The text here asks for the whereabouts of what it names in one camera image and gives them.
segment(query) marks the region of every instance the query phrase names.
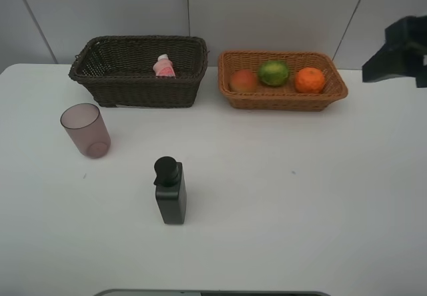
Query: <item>translucent pink cup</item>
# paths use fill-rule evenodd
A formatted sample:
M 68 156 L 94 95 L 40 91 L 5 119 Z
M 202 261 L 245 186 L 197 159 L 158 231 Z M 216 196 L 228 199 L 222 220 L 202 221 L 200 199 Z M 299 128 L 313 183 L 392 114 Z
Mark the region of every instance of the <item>translucent pink cup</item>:
M 61 124 L 83 155 L 100 158 L 108 152 L 111 139 L 94 104 L 71 106 L 62 114 Z

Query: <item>black soap dispenser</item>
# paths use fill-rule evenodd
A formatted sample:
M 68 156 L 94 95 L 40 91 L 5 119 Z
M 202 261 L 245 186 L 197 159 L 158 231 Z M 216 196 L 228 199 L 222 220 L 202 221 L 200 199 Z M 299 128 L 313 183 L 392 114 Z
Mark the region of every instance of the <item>black soap dispenser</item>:
M 154 164 L 155 200 L 159 205 L 165 224 L 181 225 L 184 223 L 187 207 L 187 192 L 182 163 L 172 157 L 159 158 Z

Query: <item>green fruit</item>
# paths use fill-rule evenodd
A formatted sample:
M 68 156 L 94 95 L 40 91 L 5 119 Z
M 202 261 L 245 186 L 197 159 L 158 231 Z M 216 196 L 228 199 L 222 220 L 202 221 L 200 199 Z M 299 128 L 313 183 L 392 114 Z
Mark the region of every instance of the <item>green fruit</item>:
M 258 69 L 258 77 L 263 83 L 279 87 L 289 78 L 289 67 L 283 61 L 266 61 Z

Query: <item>basket rim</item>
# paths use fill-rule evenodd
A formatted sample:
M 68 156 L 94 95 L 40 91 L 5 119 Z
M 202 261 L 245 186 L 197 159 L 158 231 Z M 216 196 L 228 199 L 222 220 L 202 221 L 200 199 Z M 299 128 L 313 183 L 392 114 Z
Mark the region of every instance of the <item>basket rim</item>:
M 330 93 L 330 94 L 310 94 L 310 93 L 236 93 L 230 91 L 225 83 L 225 71 L 224 71 L 224 57 L 228 54 L 266 54 L 266 55 L 315 55 L 324 58 L 328 65 L 331 67 L 334 75 L 337 77 L 338 83 L 342 86 L 341 93 Z M 240 50 L 227 50 L 223 51 L 218 57 L 218 85 L 221 93 L 228 99 L 245 99 L 245 100 L 288 100 L 288 101 L 337 101 L 346 98 L 348 95 L 348 88 L 334 63 L 324 53 L 318 53 L 315 51 L 265 51 L 265 50 L 253 50 L 253 49 L 240 49 Z
M 98 36 L 90 39 L 85 47 L 80 51 L 78 55 L 75 56 L 75 61 L 71 65 L 71 68 L 69 70 L 69 78 L 71 78 L 74 81 L 82 81 L 82 80 L 90 80 L 90 82 L 93 82 L 94 79 L 113 79 L 114 81 L 139 81 L 140 79 L 148 79 L 148 78 L 155 78 L 155 75 L 136 75 L 136 76 L 102 76 L 102 75 L 82 75 L 77 73 L 77 69 L 87 57 L 87 54 L 89 53 L 89 49 L 96 44 L 98 41 L 104 41 L 104 40 L 182 40 L 182 41 L 195 41 L 200 44 L 201 51 L 202 51 L 202 57 L 203 61 L 201 63 L 200 68 L 196 73 L 193 75 L 188 75 L 185 77 L 173 77 L 173 78 L 163 78 L 163 79 L 171 79 L 173 81 L 179 81 L 179 82 L 186 82 L 189 79 L 200 79 L 204 76 L 207 68 L 207 47 L 206 42 L 200 38 L 195 36 L 179 36 L 179 35 L 106 35 L 106 36 Z

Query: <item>light brown wicker basket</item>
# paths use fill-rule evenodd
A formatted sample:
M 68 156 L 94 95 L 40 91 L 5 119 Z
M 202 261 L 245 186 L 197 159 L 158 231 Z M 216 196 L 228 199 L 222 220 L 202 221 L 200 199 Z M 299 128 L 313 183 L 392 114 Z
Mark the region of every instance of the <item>light brown wicker basket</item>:
M 230 77 L 240 69 L 257 73 L 265 61 L 285 61 L 290 69 L 290 78 L 282 87 L 258 85 L 255 93 L 235 93 L 230 90 Z M 326 85 L 321 94 L 297 93 L 294 87 L 295 74 L 305 68 L 315 67 L 323 71 Z M 331 59 L 321 53 L 278 51 L 224 51 L 220 55 L 218 83 L 221 93 L 230 105 L 238 109 L 277 109 L 285 111 L 322 111 L 329 104 L 347 96 L 346 84 Z

